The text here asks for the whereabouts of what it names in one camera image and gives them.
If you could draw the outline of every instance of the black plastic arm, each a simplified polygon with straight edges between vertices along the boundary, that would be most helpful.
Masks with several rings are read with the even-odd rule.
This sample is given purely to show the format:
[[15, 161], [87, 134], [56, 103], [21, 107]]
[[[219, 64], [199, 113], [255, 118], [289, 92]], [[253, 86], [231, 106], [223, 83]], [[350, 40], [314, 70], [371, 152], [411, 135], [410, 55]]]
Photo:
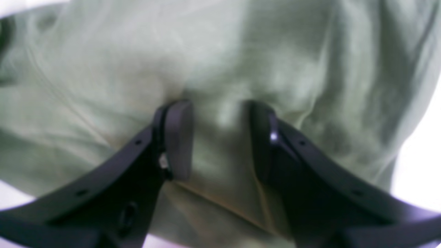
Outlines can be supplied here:
[[299, 248], [436, 247], [441, 215], [383, 192], [328, 159], [267, 105], [252, 102], [260, 181], [281, 196]]
[[33, 248], [142, 247], [162, 184], [189, 175], [192, 115], [188, 101], [158, 109], [152, 125], [89, 174], [0, 212], [0, 236]]

